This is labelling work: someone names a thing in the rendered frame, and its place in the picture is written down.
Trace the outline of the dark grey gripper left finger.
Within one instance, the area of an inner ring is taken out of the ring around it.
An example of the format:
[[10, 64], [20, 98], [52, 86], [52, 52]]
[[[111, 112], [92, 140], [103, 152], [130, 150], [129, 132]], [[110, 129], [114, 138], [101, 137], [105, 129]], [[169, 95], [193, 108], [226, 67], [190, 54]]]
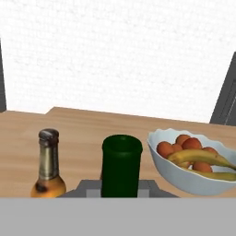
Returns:
[[66, 192], [62, 197], [100, 198], [101, 180], [82, 180], [76, 189]]

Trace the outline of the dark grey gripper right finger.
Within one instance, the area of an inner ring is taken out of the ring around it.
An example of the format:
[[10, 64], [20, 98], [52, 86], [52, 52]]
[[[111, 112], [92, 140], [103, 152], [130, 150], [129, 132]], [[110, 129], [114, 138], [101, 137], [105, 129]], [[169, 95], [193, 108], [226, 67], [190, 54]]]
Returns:
[[175, 198], [176, 195], [161, 190], [154, 180], [140, 180], [137, 196], [139, 198]]

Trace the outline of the dark green glass bottle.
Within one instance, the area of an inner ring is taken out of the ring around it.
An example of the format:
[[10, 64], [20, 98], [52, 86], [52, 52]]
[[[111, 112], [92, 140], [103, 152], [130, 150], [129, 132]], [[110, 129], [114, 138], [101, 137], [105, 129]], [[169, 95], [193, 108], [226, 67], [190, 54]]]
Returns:
[[137, 197], [143, 147], [129, 135], [108, 136], [102, 143], [102, 197]]

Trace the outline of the white wavy fruit bowl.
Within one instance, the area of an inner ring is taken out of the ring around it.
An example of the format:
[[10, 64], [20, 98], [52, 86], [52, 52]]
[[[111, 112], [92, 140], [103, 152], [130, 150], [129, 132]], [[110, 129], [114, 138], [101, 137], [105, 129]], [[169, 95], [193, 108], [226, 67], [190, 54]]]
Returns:
[[183, 170], [164, 159], [156, 151], [159, 142], [167, 141], [173, 143], [179, 135], [196, 137], [204, 147], [214, 148], [230, 163], [236, 165], [236, 150], [225, 147], [217, 140], [211, 140], [204, 135], [192, 134], [187, 130], [174, 130], [171, 128], [166, 130], [157, 129], [148, 134], [147, 143], [157, 171], [167, 182], [192, 195], [220, 195], [229, 189], [236, 187], [236, 181], [209, 179], [192, 171]]

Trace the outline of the amber bottle with silver neck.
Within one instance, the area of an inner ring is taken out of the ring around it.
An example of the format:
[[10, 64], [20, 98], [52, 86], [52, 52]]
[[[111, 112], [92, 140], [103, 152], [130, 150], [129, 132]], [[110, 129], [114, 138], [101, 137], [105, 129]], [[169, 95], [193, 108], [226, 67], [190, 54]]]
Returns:
[[31, 189], [31, 197], [57, 197], [66, 192], [65, 181], [59, 172], [58, 144], [57, 130], [45, 128], [39, 132], [39, 176]]

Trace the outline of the yellow banana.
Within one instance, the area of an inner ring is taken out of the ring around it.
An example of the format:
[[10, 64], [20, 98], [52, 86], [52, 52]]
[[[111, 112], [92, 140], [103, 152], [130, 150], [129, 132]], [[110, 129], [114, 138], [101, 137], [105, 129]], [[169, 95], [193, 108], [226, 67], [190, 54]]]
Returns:
[[174, 164], [189, 162], [205, 162], [210, 165], [216, 165], [221, 167], [231, 168], [236, 171], [236, 165], [230, 163], [223, 156], [208, 152], [202, 149], [185, 149], [175, 153], [172, 153], [168, 156], [168, 160]]

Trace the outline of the dark grey appliance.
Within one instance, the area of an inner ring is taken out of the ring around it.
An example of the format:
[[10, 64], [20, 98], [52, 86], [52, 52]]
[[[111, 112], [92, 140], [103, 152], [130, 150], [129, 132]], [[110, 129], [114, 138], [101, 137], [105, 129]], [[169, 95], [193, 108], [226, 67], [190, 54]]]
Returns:
[[232, 56], [210, 122], [236, 126], [236, 52]]

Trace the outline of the dark grey cabinet panel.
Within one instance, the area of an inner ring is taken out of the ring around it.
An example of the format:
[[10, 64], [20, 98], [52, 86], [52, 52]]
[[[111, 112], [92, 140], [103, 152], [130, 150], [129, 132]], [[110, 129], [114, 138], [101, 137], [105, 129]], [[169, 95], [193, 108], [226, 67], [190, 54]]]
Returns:
[[0, 112], [6, 111], [6, 87], [3, 68], [2, 46], [0, 40]]

